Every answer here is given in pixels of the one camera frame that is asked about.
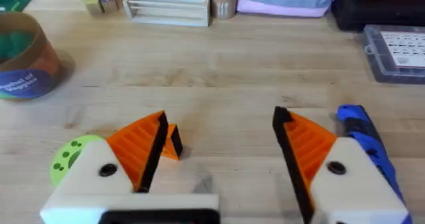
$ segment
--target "clear plastic container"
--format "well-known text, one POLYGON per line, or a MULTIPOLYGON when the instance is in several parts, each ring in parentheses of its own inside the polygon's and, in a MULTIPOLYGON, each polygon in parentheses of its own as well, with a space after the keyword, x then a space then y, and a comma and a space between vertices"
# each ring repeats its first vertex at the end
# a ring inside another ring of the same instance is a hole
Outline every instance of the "clear plastic container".
POLYGON ((378 82, 425 84, 425 27, 367 25, 363 44, 378 82))

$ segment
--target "green disc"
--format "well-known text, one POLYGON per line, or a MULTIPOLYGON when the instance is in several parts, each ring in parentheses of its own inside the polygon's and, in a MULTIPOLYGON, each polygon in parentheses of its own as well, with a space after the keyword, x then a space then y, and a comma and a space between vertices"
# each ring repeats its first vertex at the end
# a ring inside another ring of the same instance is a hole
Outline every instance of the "green disc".
POLYGON ((67 142, 57 151, 50 165, 50 178, 53 185, 59 185, 88 142, 104 140, 96 135, 85 135, 67 142))

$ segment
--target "wooden table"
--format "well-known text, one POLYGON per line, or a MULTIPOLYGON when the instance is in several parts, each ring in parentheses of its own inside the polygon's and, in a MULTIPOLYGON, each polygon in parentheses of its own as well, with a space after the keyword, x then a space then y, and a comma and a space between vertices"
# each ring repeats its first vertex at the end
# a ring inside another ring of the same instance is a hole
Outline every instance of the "wooden table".
POLYGON ((274 106, 334 131, 344 103, 367 109, 415 223, 425 222, 425 87, 376 83, 357 35, 331 16, 237 15, 188 28, 92 18, 80 0, 34 0, 27 12, 76 70, 42 98, 0 102, 2 223, 42 223, 49 165, 65 142, 108 137, 162 109, 186 150, 181 162, 161 159, 153 193, 218 193, 223 223, 301 223, 274 106))

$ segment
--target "black case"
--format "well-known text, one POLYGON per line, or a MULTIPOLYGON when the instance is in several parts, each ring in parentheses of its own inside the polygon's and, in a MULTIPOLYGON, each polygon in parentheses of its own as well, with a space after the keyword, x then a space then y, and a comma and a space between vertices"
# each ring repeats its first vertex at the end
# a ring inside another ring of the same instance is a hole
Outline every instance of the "black case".
POLYGON ((425 26, 425 0, 334 0, 332 13, 342 31, 365 25, 425 26))

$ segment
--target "small wooden block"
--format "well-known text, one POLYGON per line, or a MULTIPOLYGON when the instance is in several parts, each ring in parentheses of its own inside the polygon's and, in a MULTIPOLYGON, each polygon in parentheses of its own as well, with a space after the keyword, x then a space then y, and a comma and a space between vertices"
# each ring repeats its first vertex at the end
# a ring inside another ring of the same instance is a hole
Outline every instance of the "small wooden block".
POLYGON ((105 13, 111 13, 118 10, 116 0, 100 0, 105 13))

